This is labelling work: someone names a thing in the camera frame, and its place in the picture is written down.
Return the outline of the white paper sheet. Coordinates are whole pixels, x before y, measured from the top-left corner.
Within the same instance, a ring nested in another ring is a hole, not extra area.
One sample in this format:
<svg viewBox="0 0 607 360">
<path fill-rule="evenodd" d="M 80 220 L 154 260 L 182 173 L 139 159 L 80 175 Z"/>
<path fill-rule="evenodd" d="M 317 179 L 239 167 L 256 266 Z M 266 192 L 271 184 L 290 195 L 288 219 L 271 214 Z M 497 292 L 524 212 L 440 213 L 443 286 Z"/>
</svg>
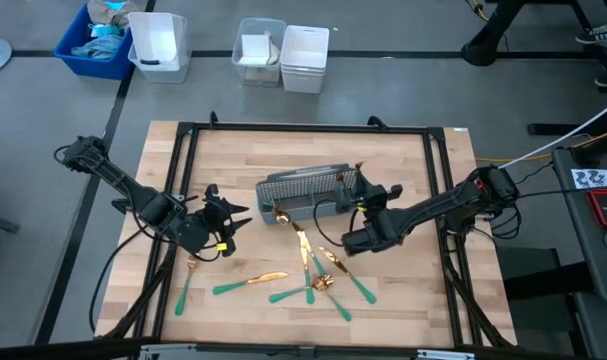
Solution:
<svg viewBox="0 0 607 360">
<path fill-rule="evenodd" d="M 261 35 L 243 34 L 241 36 L 242 55 L 239 63 L 243 66 L 260 67 L 276 64 L 280 50 L 274 44 L 269 33 Z"/>
</svg>

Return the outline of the white plastic bin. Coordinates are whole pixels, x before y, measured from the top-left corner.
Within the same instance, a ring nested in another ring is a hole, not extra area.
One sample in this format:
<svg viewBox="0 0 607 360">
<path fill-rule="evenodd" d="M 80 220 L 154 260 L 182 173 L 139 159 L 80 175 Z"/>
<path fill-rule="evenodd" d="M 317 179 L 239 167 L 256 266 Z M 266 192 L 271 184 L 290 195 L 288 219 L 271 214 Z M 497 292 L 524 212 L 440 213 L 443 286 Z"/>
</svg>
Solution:
<svg viewBox="0 0 607 360">
<path fill-rule="evenodd" d="M 288 25 L 280 59 L 284 89 L 287 92 L 320 94 L 328 49 L 328 28 Z"/>
</svg>

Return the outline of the translucent white storage bin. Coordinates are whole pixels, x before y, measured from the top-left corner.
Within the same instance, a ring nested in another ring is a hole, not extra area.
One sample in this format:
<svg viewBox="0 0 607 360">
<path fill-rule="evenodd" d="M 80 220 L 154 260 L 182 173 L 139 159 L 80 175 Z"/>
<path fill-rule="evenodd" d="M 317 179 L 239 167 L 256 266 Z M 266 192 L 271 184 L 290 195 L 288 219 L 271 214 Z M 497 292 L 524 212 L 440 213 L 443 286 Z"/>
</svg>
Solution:
<svg viewBox="0 0 607 360">
<path fill-rule="evenodd" d="M 189 68 L 187 19 L 172 13 L 127 14 L 132 45 L 128 60 L 151 83 L 183 83 Z"/>
</svg>

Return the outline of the black metal table frame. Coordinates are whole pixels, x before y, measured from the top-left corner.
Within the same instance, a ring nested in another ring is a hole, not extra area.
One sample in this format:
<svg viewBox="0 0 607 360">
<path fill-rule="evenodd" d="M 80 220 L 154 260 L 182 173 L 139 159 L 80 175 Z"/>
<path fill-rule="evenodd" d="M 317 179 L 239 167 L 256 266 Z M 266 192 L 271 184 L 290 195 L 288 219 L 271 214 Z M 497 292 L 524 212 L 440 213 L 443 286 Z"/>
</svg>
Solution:
<svg viewBox="0 0 607 360">
<path fill-rule="evenodd" d="M 440 155 L 452 163 L 452 179 L 462 180 L 474 166 L 469 134 L 446 129 L 431 136 L 424 128 L 381 131 L 345 125 L 204 124 L 196 140 L 178 138 L 173 121 L 154 121 L 136 145 L 137 179 L 162 188 L 173 155 L 192 157 L 188 186 L 191 207 L 198 208 L 209 184 L 229 201 L 248 208 L 235 237 L 236 252 L 220 258 L 214 250 L 192 275 L 184 312 L 174 314 L 188 269 L 177 254 L 170 281 L 161 337 L 227 349 L 243 345 L 267 353 L 354 353 L 373 348 L 408 353 L 413 348 L 453 347 L 452 327 L 437 233 L 426 223 L 401 246 L 346 258 L 347 269 L 377 298 L 370 304 L 352 281 L 334 269 L 329 290 L 352 315 L 347 322 L 324 294 L 307 304 L 303 293 L 277 303 L 272 294 L 302 287 L 304 269 L 298 239 L 291 228 L 268 226 L 258 213 L 255 186 L 267 175 L 290 168 L 364 161 L 373 182 L 404 187 L 398 205 L 409 207 L 445 188 Z M 221 295 L 212 289 L 265 273 L 289 276 L 245 285 Z"/>
</svg>

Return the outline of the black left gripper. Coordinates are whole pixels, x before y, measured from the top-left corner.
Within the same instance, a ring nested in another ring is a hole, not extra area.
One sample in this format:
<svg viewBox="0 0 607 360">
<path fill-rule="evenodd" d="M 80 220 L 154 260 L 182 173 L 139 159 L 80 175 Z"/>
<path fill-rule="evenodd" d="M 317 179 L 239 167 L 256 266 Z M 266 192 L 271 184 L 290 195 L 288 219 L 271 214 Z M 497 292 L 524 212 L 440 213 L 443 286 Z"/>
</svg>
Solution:
<svg viewBox="0 0 607 360">
<path fill-rule="evenodd" d="M 219 236 L 220 243 L 225 246 L 221 250 L 223 257 L 229 257 L 234 252 L 232 233 L 251 222 L 251 218 L 231 221 L 231 214 L 243 213 L 248 210 L 246 206 L 229 202 L 225 197 L 219 196 L 218 186 L 210 184 L 206 187 L 204 198 L 204 217 L 211 232 Z"/>
</svg>

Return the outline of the grey plastic cutlery basket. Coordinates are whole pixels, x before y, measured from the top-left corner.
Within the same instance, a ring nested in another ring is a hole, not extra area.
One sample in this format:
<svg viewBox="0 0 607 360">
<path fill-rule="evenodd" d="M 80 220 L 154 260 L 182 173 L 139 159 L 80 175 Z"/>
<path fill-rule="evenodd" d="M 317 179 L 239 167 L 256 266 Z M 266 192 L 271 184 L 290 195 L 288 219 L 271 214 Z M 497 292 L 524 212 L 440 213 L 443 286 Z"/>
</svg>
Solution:
<svg viewBox="0 0 607 360">
<path fill-rule="evenodd" d="M 263 203 L 269 201 L 278 202 L 294 222 L 312 219 L 315 206 L 318 218 L 349 212 L 350 203 L 342 201 L 341 182 L 336 181 L 339 172 L 353 181 L 354 190 L 357 170 L 347 163 L 299 168 L 268 175 L 255 186 L 257 206 L 263 222 L 267 225 L 277 224 L 272 212 L 263 207 Z"/>
</svg>

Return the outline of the blue plastic bin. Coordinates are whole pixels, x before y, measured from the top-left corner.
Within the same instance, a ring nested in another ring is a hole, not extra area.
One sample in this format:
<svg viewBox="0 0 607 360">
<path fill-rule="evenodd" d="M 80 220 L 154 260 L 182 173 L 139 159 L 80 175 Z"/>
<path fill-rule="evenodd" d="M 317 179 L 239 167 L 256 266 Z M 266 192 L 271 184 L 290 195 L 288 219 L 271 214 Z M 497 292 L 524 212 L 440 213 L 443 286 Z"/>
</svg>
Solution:
<svg viewBox="0 0 607 360">
<path fill-rule="evenodd" d="M 78 11 L 76 17 L 56 45 L 54 56 L 61 59 L 70 70 L 78 76 L 122 80 L 132 68 L 128 60 L 128 52 L 132 45 L 132 35 L 125 30 L 114 46 L 108 47 L 105 56 L 81 55 L 82 47 L 91 41 L 91 28 L 93 25 L 88 11 L 89 2 L 86 2 Z"/>
</svg>

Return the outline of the clear plastic bin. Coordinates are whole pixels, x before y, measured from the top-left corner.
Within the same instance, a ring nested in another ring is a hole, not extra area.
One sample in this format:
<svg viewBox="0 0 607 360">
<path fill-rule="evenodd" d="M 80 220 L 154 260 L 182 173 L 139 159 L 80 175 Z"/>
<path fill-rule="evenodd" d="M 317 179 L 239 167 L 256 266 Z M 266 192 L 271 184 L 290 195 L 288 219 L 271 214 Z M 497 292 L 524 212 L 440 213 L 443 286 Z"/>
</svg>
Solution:
<svg viewBox="0 0 607 360">
<path fill-rule="evenodd" d="M 231 61 L 237 70 L 243 85 L 277 87 L 280 82 L 281 48 L 286 30 L 286 23 L 280 19 L 251 17 L 240 22 L 233 46 Z M 280 57 L 276 64 L 260 67 L 243 66 L 239 63 L 242 55 L 241 36 L 243 34 L 261 35 L 269 33 L 276 47 L 280 50 Z"/>
</svg>

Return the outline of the grey-blue cloth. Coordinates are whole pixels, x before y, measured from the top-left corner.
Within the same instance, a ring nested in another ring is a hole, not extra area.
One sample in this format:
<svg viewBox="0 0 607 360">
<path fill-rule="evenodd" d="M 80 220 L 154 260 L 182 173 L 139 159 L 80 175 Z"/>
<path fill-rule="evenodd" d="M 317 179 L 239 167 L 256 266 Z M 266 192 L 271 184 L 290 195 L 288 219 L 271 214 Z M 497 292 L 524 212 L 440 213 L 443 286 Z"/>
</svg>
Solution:
<svg viewBox="0 0 607 360">
<path fill-rule="evenodd" d="M 119 35 L 97 37 L 83 46 L 73 47 L 71 49 L 71 54 L 83 58 L 99 60 L 110 59 L 115 55 L 121 41 L 122 37 Z"/>
</svg>

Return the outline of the white metal bracket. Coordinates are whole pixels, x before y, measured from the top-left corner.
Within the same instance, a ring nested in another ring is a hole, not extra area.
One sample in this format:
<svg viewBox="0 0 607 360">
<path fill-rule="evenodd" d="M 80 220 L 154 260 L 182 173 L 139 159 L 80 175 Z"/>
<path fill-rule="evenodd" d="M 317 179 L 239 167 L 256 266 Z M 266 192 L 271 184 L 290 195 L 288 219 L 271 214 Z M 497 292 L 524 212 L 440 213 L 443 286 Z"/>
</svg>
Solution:
<svg viewBox="0 0 607 360">
<path fill-rule="evenodd" d="M 473 353 L 419 349 L 417 360 L 476 360 Z"/>
</svg>

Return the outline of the white paper label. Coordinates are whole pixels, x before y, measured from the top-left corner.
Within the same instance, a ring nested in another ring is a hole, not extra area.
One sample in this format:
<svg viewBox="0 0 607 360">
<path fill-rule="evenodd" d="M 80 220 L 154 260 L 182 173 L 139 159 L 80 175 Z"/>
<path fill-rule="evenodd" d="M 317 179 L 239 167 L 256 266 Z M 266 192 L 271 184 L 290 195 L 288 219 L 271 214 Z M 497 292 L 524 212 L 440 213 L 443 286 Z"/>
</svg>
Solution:
<svg viewBox="0 0 607 360">
<path fill-rule="evenodd" d="M 607 169 L 572 169 L 577 189 L 607 188 Z"/>
</svg>

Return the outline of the brown cloth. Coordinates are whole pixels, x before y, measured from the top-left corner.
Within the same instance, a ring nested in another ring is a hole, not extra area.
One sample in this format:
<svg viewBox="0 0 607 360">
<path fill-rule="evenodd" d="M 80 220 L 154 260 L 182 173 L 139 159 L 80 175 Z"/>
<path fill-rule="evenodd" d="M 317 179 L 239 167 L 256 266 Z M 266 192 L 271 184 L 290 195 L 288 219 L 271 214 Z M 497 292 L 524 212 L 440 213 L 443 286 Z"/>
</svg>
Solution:
<svg viewBox="0 0 607 360">
<path fill-rule="evenodd" d="M 128 14 L 138 11 L 139 7 L 130 0 L 121 2 L 116 0 L 88 0 L 87 2 L 89 18 L 95 24 L 128 27 Z"/>
</svg>

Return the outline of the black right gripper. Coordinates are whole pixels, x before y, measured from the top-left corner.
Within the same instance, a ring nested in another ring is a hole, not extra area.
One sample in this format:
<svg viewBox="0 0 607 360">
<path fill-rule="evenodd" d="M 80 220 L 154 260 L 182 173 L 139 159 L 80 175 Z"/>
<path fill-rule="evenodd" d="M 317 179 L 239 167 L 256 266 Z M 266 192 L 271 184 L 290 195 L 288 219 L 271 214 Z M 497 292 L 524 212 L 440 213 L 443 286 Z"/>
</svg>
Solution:
<svg viewBox="0 0 607 360">
<path fill-rule="evenodd" d="M 382 185 L 367 183 L 360 169 L 356 172 L 355 191 L 353 181 L 344 177 L 341 182 L 342 201 L 353 203 L 364 214 L 376 213 L 386 208 L 388 193 Z"/>
</svg>

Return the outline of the dark grey side desk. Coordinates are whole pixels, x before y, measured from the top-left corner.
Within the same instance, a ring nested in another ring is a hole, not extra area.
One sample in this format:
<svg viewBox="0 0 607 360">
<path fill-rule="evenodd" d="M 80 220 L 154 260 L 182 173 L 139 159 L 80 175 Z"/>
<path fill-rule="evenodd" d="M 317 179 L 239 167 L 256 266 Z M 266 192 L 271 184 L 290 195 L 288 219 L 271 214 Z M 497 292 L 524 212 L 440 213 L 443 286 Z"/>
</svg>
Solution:
<svg viewBox="0 0 607 360">
<path fill-rule="evenodd" d="M 595 292 L 607 300 L 607 246 L 603 239 L 607 229 L 596 222 L 586 198 L 591 189 L 607 188 L 577 189 L 571 174 L 572 169 L 607 169 L 607 155 L 597 167 L 577 164 L 566 149 L 555 150 L 552 159 Z"/>
</svg>

